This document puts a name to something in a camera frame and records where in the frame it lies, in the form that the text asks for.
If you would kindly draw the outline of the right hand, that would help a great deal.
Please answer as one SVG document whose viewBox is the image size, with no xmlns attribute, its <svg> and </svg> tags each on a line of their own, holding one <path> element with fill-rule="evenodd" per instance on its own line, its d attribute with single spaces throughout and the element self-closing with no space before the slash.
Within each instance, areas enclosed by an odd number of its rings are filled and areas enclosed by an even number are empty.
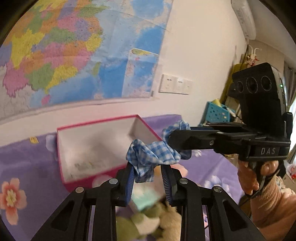
<svg viewBox="0 0 296 241">
<path fill-rule="evenodd" d="M 278 161 L 268 161 L 263 164 L 260 169 L 262 176 L 274 175 L 278 169 Z M 257 181 L 256 173 L 248 167 L 248 162 L 238 160 L 238 179 L 242 190 L 252 195 L 254 191 L 259 190 L 259 182 Z"/>
</svg>

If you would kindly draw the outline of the pink sweater forearm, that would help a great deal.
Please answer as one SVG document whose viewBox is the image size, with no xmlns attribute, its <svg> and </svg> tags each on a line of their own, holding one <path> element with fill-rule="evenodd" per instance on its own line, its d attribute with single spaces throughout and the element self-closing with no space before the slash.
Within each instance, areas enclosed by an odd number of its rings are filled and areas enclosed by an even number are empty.
<svg viewBox="0 0 296 241">
<path fill-rule="evenodd" d="M 251 200 L 252 221 L 266 240 L 295 240 L 295 193 L 282 192 L 276 178 Z"/>
</svg>

